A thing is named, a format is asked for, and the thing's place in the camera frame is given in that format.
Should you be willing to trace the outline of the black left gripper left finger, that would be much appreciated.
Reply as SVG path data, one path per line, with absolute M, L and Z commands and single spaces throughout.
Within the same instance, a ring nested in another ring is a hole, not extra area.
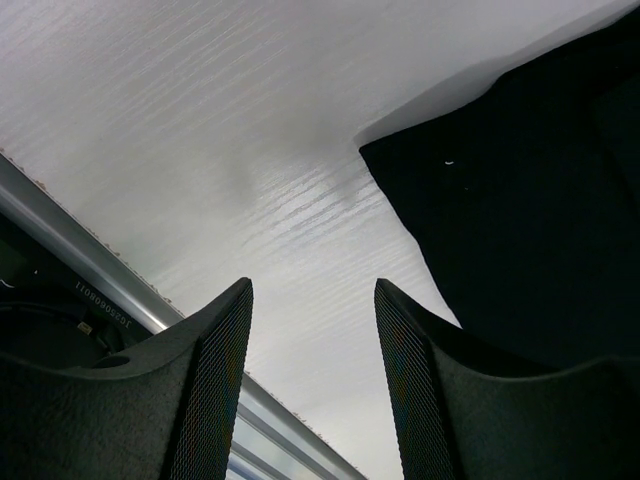
M 30 312 L 4 311 L 5 479 L 222 479 L 251 329 L 253 287 L 97 358 Z

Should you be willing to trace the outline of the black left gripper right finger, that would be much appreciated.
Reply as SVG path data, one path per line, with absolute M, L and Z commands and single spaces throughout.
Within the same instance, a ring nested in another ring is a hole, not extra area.
M 555 369 L 497 348 L 375 285 L 407 479 L 635 479 L 639 362 Z

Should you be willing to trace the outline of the black t shirt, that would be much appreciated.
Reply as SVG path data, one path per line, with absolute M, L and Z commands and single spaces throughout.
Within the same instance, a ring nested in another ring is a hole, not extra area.
M 639 353 L 639 14 L 360 150 L 470 334 L 566 368 Z

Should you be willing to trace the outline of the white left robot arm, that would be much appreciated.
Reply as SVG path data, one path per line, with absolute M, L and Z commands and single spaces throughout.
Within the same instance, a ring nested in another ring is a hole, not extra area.
M 407 479 L 635 479 L 639 365 L 554 371 L 491 347 L 386 280 L 375 312 Z M 253 289 L 153 335 L 1 222 L 5 479 L 276 478 L 236 439 Z

